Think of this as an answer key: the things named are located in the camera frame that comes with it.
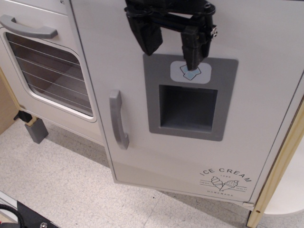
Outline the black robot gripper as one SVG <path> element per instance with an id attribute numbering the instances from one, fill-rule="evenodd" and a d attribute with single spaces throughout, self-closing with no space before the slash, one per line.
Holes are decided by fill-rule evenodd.
<path id="1" fill-rule="evenodd" d="M 163 43 L 160 27 L 182 31 L 182 50 L 187 68 L 193 71 L 208 57 L 217 36 L 212 16 L 216 8 L 207 0 L 127 0 L 130 28 L 143 52 L 152 55 Z"/>

